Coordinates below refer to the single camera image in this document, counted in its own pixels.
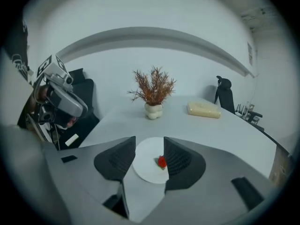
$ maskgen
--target black office chair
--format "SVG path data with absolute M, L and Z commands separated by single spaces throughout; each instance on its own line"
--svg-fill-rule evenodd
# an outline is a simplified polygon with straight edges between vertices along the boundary
M 100 122 L 99 118 L 94 115 L 94 108 L 92 106 L 92 98 L 94 91 L 94 82 L 92 79 L 86 79 L 83 74 L 83 68 L 69 72 L 73 77 L 73 92 L 80 97 L 88 107 L 87 115 L 78 120 L 72 127 L 67 130 L 61 129 L 60 134 L 60 149 L 78 148 L 94 127 Z M 78 138 L 70 145 L 67 146 L 65 142 L 69 140 L 74 134 Z
M 230 89 L 231 81 L 226 78 L 222 78 L 220 76 L 217 76 L 217 78 L 218 78 L 218 81 L 217 81 L 218 87 L 217 87 L 217 92 L 215 95 L 215 103 L 216 103 L 217 99 L 219 98 L 221 107 L 230 111 L 231 113 L 235 114 L 235 109 L 234 109 L 234 104 L 233 104 L 233 92 Z M 260 130 L 261 132 L 263 132 L 264 131 L 263 127 L 256 125 L 254 123 L 251 123 L 255 116 L 258 116 L 261 118 L 263 116 L 257 112 L 253 112 L 253 111 L 248 111 L 248 113 L 250 114 L 250 117 L 246 122 L 250 123 L 253 127 L 255 127 L 258 130 Z
M 231 81 L 220 76 L 217 76 L 217 78 L 219 80 L 217 81 L 218 87 L 215 95 L 215 103 L 219 97 L 221 107 L 235 114 L 233 92 L 230 89 Z

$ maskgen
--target package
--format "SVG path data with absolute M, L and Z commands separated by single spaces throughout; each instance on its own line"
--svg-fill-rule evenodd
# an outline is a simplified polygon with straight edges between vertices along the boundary
M 187 103 L 187 112 L 189 115 L 202 116 L 209 118 L 219 118 L 221 112 L 215 104 L 209 104 L 204 102 L 189 102 Z

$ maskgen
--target curved desk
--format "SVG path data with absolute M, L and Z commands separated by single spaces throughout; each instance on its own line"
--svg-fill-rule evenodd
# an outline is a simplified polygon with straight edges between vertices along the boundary
M 256 128 L 221 108 L 219 119 L 191 116 L 188 101 L 197 97 L 170 97 L 164 114 L 156 120 L 145 117 L 144 102 L 125 98 L 91 131 L 80 147 L 136 136 L 136 144 L 149 137 L 173 137 L 228 151 L 269 177 L 276 144 Z M 130 220 L 142 221 L 164 197 L 165 185 L 142 180 L 132 166 L 124 178 Z

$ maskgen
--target white plate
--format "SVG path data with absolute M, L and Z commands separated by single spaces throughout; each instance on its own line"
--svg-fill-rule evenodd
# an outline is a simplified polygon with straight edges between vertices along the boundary
M 136 173 L 145 181 L 163 184 L 169 180 L 168 168 L 162 170 L 154 158 L 164 155 L 164 138 L 151 137 L 139 143 L 132 162 Z

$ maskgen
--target chair backrest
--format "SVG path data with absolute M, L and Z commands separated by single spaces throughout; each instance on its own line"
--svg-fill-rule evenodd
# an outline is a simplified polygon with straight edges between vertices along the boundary
M 231 82 L 220 76 L 217 76 L 218 80 L 218 87 L 215 96 L 215 103 L 219 97 L 220 105 L 222 108 L 230 111 L 231 113 L 235 114 L 234 110 L 234 103 L 233 103 L 233 92 L 231 91 Z

